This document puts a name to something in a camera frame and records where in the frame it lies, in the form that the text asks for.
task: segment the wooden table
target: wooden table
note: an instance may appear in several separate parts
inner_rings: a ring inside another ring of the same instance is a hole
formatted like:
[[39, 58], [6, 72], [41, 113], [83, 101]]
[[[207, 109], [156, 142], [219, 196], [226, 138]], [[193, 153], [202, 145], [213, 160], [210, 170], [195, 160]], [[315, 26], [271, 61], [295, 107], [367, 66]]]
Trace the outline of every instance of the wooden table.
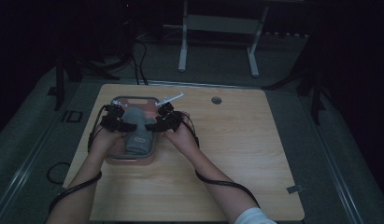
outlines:
[[[99, 109], [119, 95], [185, 95], [172, 103], [191, 114], [201, 150], [255, 195], [272, 219], [302, 220], [304, 210], [294, 186], [276, 124], [263, 91], [208, 87], [104, 85], [67, 174], [67, 186], [87, 156], [88, 135]], [[212, 97], [220, 97], [215, 105]], [[91, 220], [224, 221], [189, 162], [161, 134], [149, 166], [104, 163]]]

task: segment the gray fabric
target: gray fabric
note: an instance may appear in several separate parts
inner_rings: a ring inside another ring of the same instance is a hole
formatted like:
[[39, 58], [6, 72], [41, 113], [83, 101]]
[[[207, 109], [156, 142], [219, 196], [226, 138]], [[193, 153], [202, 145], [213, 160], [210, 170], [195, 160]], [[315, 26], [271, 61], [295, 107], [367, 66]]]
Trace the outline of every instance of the gray fabric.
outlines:
[[122, 118], [127, 123], [136, 124], [136, 130], [128, 133], [124, 138], [125, 154], [136, 156], [149, 155], [153, 132], [148, 132], [145, 124], [151, 123], [152, 120], [146, 119], [144, 111], [138, 107], [128, 108]]

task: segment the gray carpet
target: gray carpet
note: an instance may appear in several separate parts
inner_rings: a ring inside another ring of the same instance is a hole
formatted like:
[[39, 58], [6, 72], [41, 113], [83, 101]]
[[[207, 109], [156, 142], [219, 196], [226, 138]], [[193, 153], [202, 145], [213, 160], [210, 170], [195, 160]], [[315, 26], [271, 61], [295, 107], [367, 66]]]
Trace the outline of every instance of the gray carpet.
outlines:
[[[189, 46], [187, 70], [178, 73], [179, 46], [148, 44], [143, 68], [150, 84], [171, 81], [259, 88], [288, 75], [305, 42], [299, 37], [264, 36], [256, 53], [261, 72], [258, 78], [250, 76], [247, 54], [240, 48]], [[135, 46], [135, 57], [139, 60], [142, 54], [142, 46]], [[131, 66], [113, 75], [121, 80], [111, 83], [135, 83]], [[50, 201], [62, 190], [48, 181], [46, 172], [57, 162], [72, 161], [99, 89], [109, 82], [93, 75], [86, 76], [81, 84], [66, 82], [67, 101], [61, 111], [55, 112], [55, 99], [46, 94], [54, 81], [53, 71], [46, 74], [0, 134], [0, 199], [36, 142], [42, 143], [32, 172], [14, 201], [9, 202], [1, 223], [44, 222]], [[317, 127], [308, 115], [310, 97], [297, 96], [296, 85], [293, 82], [266, 93], [295, 183], [305, 188], [299, 193], [306, 212], [304, 222], [361, 223], [349, 218], [339, 197], [330, 164], [325, 160], [324, 149], [329, 148], [363, 223], [384, 223], [384, 198], [347, 125], [322, 97], [326, 110], [320, 112], [321, 126]], [[65, 111], [82, 112], [81, 121], [62, 121]], [[55, 126], [45, 130], [50, 120]], [[39, 140], [42, 133], [49, 134]], [[61, 180], [67, 168], [58, 168], [53, 174]]]

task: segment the person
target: person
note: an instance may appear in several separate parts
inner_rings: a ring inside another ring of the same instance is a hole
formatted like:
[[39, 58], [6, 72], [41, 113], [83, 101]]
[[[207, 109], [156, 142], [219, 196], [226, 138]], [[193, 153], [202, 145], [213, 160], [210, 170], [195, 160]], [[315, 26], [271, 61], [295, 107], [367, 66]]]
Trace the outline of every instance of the person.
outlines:
[[[200, 150], [190, 127], [186, 127], [190, 121], [189, 114], [185, 115], [184, 122], [180, 124], [177, 131], [165, 132], [164, 136], [190, 161], [199, 175], [206, 179], [233, 182]], [[99, 131], [94, 137], [90, 152], [68, 188], [95, 178], [100, 173], [107, 152], [119, 138], [125, 136], [125, 133], [110, 132], [102, 127], [96, 130]], [[244, 190], [207, 183], [205, 186], [229, 223], [276, 223], [264, 214]], [[46, 223], [88, 223], [95, 189], [96, 182], [61, 199], [51, 210]]]

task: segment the metal frame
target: metal frame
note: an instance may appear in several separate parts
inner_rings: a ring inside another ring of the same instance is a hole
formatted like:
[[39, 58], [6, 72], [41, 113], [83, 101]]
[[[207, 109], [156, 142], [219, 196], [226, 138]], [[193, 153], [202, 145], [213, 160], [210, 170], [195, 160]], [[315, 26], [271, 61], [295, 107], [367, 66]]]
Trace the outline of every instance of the metal frame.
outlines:
[[262, 34], [263, 24], [269, 7], [265, 7], [263, 15], [259, 20], [248, 20], [238, 18], [211, 17], [188, 14], [188, 0], [183, 1], [183, 25], [182, 45], [180, 48], [178, 71], [186, 71], [188, 54], [188, 30], [204, 30], [215, 32], [227, 32], [238, 34], [254, 35], [253, 42], [247, 47], [250, 72], [253, 77], [259, 76], [258, 65], [256, 64], [255, 50]]

